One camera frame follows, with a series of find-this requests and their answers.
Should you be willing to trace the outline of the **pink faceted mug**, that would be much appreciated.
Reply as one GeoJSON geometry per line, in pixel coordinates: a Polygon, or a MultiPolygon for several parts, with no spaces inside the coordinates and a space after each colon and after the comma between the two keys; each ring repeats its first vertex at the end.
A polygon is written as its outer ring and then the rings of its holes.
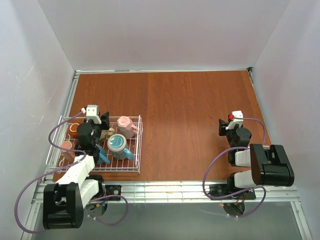
{"type": "Polygon", "coordinates": [[[128,116],[118,118],[117,128],[126,139],[131,139],[138,133],[138,127],[133,124],[133,121],[128,116]]]}

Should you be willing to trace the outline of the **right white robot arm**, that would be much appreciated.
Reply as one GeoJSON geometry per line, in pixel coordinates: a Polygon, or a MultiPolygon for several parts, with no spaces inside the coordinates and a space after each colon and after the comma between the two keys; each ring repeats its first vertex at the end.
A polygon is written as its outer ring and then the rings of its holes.
{"type": "Polygon", "coordinates": [[[250,143],[252,133],[243,127],[239,119],[227,122],[219,119],[218,122],[218,134],[225,136],[232,147],[227,153],[228,163],[234,167],[250,168],[230,174],[226,184],[218,188],[219,194],[232,194],[257,186],[290,187],[294,184],[294,171],[282,145],[250,143]]]}

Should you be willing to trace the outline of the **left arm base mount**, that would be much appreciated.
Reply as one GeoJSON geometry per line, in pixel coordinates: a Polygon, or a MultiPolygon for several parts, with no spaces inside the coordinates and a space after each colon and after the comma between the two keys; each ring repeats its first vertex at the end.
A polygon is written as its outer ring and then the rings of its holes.
{"type": "MultiPolygon", "coordinates": [[[[104,193],[97,193],[92,197],[92,199],[101,198],[110,195],[121,195],[122,186],[121,185],[104,185],[104,193]]],[[[94,217],[101,217],[104,215],[108,209],[108,201],[120,201],[121,198],[118,196],[100,199],[97,202],[88,203],[85,207],[87,213],[94,217]]]]}

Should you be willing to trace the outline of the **orange brown mug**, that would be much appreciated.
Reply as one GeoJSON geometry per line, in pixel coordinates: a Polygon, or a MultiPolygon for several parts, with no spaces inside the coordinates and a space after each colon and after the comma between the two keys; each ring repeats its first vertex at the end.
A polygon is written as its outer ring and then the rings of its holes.
{"type": "Polygon", "coordinates": [[[79,134],[77,132],[77,129],[79,127],[79,123],[72,123],[69,128],[68,128],[68,134],[73,138],[73,139],[77,139],[79,134]]]}

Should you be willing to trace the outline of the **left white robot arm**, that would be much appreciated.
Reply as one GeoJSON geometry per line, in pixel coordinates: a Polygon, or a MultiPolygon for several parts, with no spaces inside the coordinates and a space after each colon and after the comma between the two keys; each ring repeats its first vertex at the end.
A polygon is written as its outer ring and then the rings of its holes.
{"type": "Polygon", "coordinates": [[[78,229],[84,219],[84,209],[93,197],[105,194],[101,175],[89,175],[100,159],[99,141],[102,131],[110,128],[109,112],[95,123],[90,117],[77,128],[75,165],[43,191],[42,223],[46,230],[78,229]]]}

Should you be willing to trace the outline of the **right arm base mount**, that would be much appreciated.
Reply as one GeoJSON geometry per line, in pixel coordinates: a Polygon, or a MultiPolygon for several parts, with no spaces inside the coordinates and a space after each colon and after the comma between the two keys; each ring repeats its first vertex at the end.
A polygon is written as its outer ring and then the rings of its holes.
{"type": "MultiPolygon", "coordinates": [[[[210,184],[205,188],[205,191],[212,197],[221,197],[237,192],[239,189],[232,189],[229,191],[227,184],[210,184]]],[[[243,216],[246,210],[245,200],[255,200],[256,194],[254,191],[246,191],[237,195],[229,196],[224,200],[231,200],[231,202],[223,202],[223,210],[229,215],[243,216]]]]}

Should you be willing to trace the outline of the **blue bear mug yellow inside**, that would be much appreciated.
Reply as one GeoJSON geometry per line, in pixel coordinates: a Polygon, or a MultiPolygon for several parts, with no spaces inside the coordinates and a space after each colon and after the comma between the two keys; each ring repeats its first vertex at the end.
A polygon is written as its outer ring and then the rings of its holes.
{"type": "Polygon", "coordinates": [[[126,138],[122,134],[114,134],[107,140],[107,147],[111,155],[117,160],[133,160],[126,138]]]}

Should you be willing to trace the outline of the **beige round mug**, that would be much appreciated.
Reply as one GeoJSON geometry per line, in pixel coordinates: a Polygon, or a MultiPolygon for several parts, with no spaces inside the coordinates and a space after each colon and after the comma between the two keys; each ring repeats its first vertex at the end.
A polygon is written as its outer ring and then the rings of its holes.
{"type": "Polygon", "coordinates": [[[114,128],[109,128],[108,130],[102,130],[101,131],[101,135],[99,138],[99,142],[103,142],[106,139],[108,139],[109,137],[113,136],[116,134],[116,130],[114,128]]]}

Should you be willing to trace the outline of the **light blue mug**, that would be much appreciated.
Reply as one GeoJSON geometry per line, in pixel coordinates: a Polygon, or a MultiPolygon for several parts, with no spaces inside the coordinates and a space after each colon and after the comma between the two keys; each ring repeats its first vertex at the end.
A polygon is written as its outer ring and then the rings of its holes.
{"type": "Polygon", "coordinates": [[[98,159],[97,165],[100,165],[103,163],[105,163],[107,165],[110,164],[111,162],[108,159],[108,155],[107,155],[105,149],[100,145],[98,145],[98,149],[99,149],[99,159],[98,159]]]}

